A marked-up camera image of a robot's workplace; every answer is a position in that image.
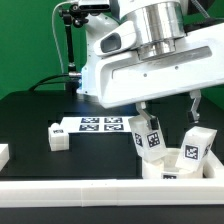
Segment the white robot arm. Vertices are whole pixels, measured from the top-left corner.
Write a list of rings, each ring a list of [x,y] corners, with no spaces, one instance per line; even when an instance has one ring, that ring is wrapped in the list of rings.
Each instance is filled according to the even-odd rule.
[[[207,18],[187,32],[183,16],[197,0],[80,0],[87,13],[115,11],[121,24],[98,39],[97,96],[105,108],[134,103],[148,126],[157,120],[144,102],[188,92],[189,116],[199,119],[200,90],[224,84],[224,21]]]

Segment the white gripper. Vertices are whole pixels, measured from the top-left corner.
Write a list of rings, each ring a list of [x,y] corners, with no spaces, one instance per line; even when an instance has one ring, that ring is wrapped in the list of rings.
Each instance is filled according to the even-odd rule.
[[[188,33],[166,56],[141,61],[135,51],[127,51],[105,58],[97,63],[95,75],[100,104],[111,108],[137,102],[149,130],[158,130],[159,123],[142,101],[183,92],[192,100],[188,120],[198,123],[198,89],[224,84],[224,24]]]

